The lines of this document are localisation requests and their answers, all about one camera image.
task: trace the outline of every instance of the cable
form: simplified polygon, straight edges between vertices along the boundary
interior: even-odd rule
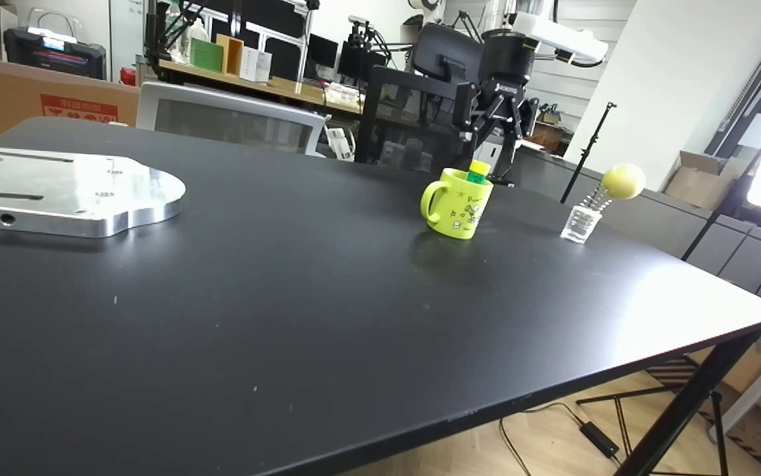
[[[514,439],[510,439],[510,433],[507,433],[507,429],[506,429],[506,418],[499,418],[498,426],[503,429],[503,435],[506,435],[510,452],[516,454],[518,468],[522,468],[527,476],[535,476],[532,468],[524,463],[518,446],[514,444]]]
[[[524,411],[547,411],[553,407],[564,407],[575,422],[579,422],[579,426],[584,422],[584,418],[576,414],[576,409],[572,409],[572,405],[567,405],[567,402],[547,402],[547,405],[539,405],[539,407],[530,407]]]

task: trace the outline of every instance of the table leg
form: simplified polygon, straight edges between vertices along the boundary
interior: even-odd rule
[[[701,405],[711,396],[711,390],[721,382],[721,378],[732,369],[732,365],[750,349],[750,344],[761,335],[745,332],[732,340],[720,344],[711,357],[697,368],[695,378],[675,396],[666,411],[654,422],[639,446],[623,459],[618,476],[645,476],[650,472],[678,435],[695,418]]]

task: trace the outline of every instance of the chair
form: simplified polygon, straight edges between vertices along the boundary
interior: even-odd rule
[[[478,40],[427,23],[412,48],[412,69],[440,82],[470,84],[482,80],[482,54]]]
[[[359,163],[383,163],[423,173],[465,162],[453,123],[457,87],[429,77],[375,65],[357,128]]]
[[[164,82],[143,82],[137,127],[317,155],[325,115]]]

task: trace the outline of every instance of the desk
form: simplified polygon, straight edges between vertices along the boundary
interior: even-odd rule
[[[321,111],[330,111],[330,114],[346,114],[346,115],[362,114],[362,107],[355,107],[355,105],[327,102],[325,90],[314,87],[314,84],[301,84],[301,90],[297,91],[297,82],[289,82],[280,77],[273,77],[271,82],[246,82],[246,80],[232,77],[232,74],[214,74],[214,72],[197,69],[187,64],[176,64],[176,60],[162,60],[160,65],[170,74],[181,77],[183,82],[219,84],[219,87],[257,91],[265,97],[279,97],[279,99],[289,99],[289,102],[297,102],[304,107],[321,107]]]
[[[0,472],[333,472],[720,344],[637,476],[761,332],[761,298],[609,230],[567,244],[535,193],[457,244],[390,168],[65,118],[0,143],[187,183],[112,240],[0,236]]]

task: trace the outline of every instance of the tennis ball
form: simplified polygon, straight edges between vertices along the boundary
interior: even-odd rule
[[[609,199],[630,201],[645,191],[645,171],[631,163],[618,163],[602,173],[601,184],[609,193]]]

